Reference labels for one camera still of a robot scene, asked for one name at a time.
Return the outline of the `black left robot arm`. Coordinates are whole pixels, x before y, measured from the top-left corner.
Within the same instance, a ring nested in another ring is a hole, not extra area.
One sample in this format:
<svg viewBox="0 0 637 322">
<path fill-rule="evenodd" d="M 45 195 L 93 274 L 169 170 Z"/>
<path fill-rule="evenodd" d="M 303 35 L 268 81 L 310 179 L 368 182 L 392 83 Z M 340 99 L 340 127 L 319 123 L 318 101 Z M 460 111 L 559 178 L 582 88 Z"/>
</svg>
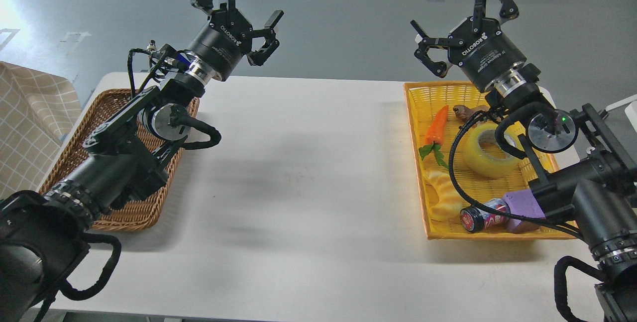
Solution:
<svg viewBox="0 0 637 322">
<path fill-rule="evenodd" d="M 98 125 L 83 148 L 87 159 L 44 194 L 18 191 L 1 204 L 1 320 L 18 322 L 36 304 L 40 322 L 58 293 L 86 300 L 107 284 L 121 255 L 120 240 L 89 233 L 104 215 L 144 200 L 169 181 L 180 150 L 208 149 L 220 132 L 191 116 L 211 80 L 226 81 L 246 57 L 261 66 L 277 50 L 273 12 L 254 29 L 236 0 L 191 0 L 208 22 L 184 50 L 142 50 L 151 68 L 130 101 Z"/>
</svg>

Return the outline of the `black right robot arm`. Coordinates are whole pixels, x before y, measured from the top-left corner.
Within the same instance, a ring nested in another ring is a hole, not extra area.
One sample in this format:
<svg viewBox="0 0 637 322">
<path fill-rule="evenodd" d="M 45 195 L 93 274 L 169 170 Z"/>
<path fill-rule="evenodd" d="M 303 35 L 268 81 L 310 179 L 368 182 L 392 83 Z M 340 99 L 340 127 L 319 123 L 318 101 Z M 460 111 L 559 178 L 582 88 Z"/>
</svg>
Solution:
<svg viewBox="0 0 637 322">
<path fill-rule="evenodd" d="M 440 78 L 458 66 L 489 105 L 469 116 L 443 166 L 455 190 L 476 210 L 550 227 L 587 244 L 597 267 L 572 256 L 555 264 L 554 299 L 565 320 L 578 320 L 567 303 L 566 271 L 573 267 L 598 280 L 595 290 L 606 322 L 634 322 L 636 163 L 592 105 L 566 112 L 544 97 L 537 85 L 540 70 L 501 30 L 518 16 L 514 0 L 475 0 L 471 16 L 446 38 L 428 36 L 412 20 L 418 34 L 415 57 Z M 488 207 L 456 180 L 457 146 L 483 119 L 496 124 L 494 138 L 503 152 L 528 159 L 537 174 L 529 190 L 516 192 L 534 215 Z"/>
</svg>

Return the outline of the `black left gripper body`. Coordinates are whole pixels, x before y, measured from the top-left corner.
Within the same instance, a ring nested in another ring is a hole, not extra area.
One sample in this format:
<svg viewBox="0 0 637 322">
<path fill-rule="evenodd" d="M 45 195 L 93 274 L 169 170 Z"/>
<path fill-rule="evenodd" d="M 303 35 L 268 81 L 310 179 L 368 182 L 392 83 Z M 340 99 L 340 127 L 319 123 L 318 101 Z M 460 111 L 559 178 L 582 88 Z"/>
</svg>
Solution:
<svg viewBox="0 0 637 322">
<path fill-rule="evenodd" d="M 226 81 L 241 58 L 252 50 L 252 39 L 243 37 L 251 23 L 238 9 L 217 9 L 186 50 L 214 70 L 213 78 Z"/>
</svg>

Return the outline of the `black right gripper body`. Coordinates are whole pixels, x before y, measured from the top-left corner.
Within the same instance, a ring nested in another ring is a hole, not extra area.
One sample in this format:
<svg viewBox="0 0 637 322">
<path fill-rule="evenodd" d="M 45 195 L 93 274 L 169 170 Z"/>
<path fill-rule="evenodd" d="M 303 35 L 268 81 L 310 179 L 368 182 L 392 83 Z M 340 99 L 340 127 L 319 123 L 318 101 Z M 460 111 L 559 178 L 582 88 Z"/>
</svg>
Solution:
<svg viewBox="0 0 637 322">
<path fill-rule="evenodd" d="M 459 39 L 462 47 L 449 47 L 448 60 L 460 67 L 481 93 L 492 89 L 493 81 L 510 69 L 520 68 L 527 57 L 502 33 L 500 22 L 484 18 L 478 31 L 466 18 L 448 35 Z"/>
</svg>

